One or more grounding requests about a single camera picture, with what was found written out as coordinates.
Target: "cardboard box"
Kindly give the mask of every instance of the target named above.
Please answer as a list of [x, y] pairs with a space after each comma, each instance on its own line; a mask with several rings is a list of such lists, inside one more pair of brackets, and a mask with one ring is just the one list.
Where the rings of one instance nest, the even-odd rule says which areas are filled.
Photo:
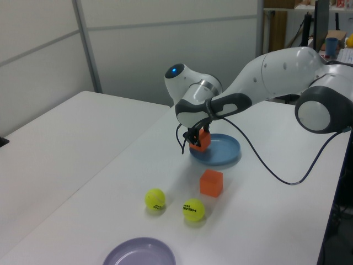
[[346, 43], [346, 36], [347, 36], [347, 32], [343, 30], [329, 30], [326, 38], [337, 38], [338, 46], [340, 48], [344, 48]]
[[264, 7], [294, 9], [302, 1], [303, 0], [264, 0]]

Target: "shelf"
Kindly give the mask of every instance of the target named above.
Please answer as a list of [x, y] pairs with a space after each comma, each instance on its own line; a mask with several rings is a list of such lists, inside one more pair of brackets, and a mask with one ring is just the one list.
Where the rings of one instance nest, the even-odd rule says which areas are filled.
[[[293, 11], [293, 10], [294, 11], [297, 11], [297, 10], [299, 10], [299, 11], [314, 11], [314, 9], [315, 9], [314, 6], [306, 6], [305, 4], [300, 4], [295, 9], [266, 7], [266, 8], [264, 8], [264, 11]], [[353, 14], [353, 9], [345, 9], [344, 7], [331, 6], [330, 12], [352, 13]]]

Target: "orange cube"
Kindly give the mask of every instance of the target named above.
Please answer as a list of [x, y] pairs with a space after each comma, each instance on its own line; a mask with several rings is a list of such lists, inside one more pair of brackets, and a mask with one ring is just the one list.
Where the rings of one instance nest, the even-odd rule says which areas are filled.
[[199, 132], [199, 141], [201, 146], [189, 144], [190, 148], [195, 149], [196, 151], [199, 151], [199, 152], [205, 152], [205, 150], [211, 144], [211, 134], [201, 129]]
[[223, 189], [223, 173], [207, 169], [200, 178], [200, 193], [218, 197]]

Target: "blue cup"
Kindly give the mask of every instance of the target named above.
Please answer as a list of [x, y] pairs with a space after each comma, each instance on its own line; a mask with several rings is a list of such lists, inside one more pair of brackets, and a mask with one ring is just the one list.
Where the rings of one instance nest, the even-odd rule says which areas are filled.
[[328, 56], [335, 56], [336, 55], [336, 48], [338, 44], [337, 38], [327, 38], [326, 39], [326, 51], [325, 54]]

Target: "purple plate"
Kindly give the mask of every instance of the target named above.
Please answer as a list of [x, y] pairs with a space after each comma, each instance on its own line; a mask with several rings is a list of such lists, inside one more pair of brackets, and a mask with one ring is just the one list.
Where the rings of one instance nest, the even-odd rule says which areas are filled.
[[138, 237], [118, 245], [103, 265], [175, 265], [170, 248], [157, 239]]

